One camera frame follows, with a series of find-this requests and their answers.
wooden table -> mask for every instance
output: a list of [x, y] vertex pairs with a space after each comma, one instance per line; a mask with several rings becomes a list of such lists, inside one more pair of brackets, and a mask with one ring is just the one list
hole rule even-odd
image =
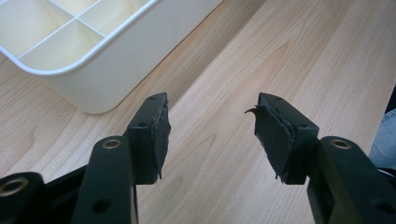
[[141, 223], [312, 223], [306, 186], [275, 180], [253, 134], [261, 91], [367, 153], [396, 81], [396, 1], [225, 0], [114, 110], [88, 115], [0, 56], [0, 175], [87, 163], [143, 100], [170, 99], [163, 180]]

blue denim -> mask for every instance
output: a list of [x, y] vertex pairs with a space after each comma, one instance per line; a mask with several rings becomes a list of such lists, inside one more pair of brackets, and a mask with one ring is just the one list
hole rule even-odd
[[376, 167], [396, 170], [396, 109], [382, 118], [369, 158]]

black plastic part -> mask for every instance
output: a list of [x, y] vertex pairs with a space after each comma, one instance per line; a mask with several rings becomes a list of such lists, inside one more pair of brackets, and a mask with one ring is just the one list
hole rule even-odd
[[40, 223], [71, 222], [86, 168], [83, 166], [46, 184], [45, 197], [48, 203], [39, 219]]
[[110, 136], [93, 147], [72, 223], [137, 223], [129, 141]]
[[396, 170], [389, 168], [378, 168], [378, 171], [388, 180], [396, 190]]
[[393, 88], [392, 95], [390, 96], [389, 102], [387, 109], [385, 110], [385, 113], [388, 113], [391, 110], [396, 109], [396, 87]]
[[306, 179], [307, 151], [315, 146], [318, 126], [280, 97], [260, 93], [255, 134], [262, 143], [276, 175], [288, 185]]
[[0, 180], [0, 222], [38, 223], [45, 198], [41, 197], [44, 182], [40, 174], [20, 173]]
[[150, 96], [140, 106], [124, 136], [132, 142], [136, 185], [154, 184], [162, 177], [171, 126], [166, 93]]
[[340, 137], [320, 143], [320, 168], [335, 201], [328, 223], [396, 223], [396, 192], [361, 149]]
[[334, 207], [334, 197], [328, 188], [321, 188], [312, 181], [309, 181], [308, 188], [309, 204], [316, 224], [326, 224], [332, 215]]

white plastic organizer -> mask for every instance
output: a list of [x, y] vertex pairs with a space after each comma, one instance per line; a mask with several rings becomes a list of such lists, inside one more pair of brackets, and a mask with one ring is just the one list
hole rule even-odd
[[120, 101], [221, 0], [0, 0], [0, 50], [87, 113]]

metal grommet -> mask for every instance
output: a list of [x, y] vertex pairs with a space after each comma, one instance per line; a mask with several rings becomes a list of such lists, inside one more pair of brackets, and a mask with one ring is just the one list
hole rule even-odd
[[29, 184], [29, 180], [21, 176], [9, 180], [4, 185], [0, 186], [0, 197], [7, 197], [9, 195], [18, 193]]
[[108, 139], [102, 144], [102, 148], [113, 149], [119, 147], [120, 145], [121, 145], [121, 141], [119, 139]]
[[337, 139], [334, 138], [332, 140], [330, 140], [330, 143], [334, 146], [334, 147], [338, 147], [341, 149], [351, 149], [352, 145], [350, 145], [348, 142], [342, 140], [342, 139]]

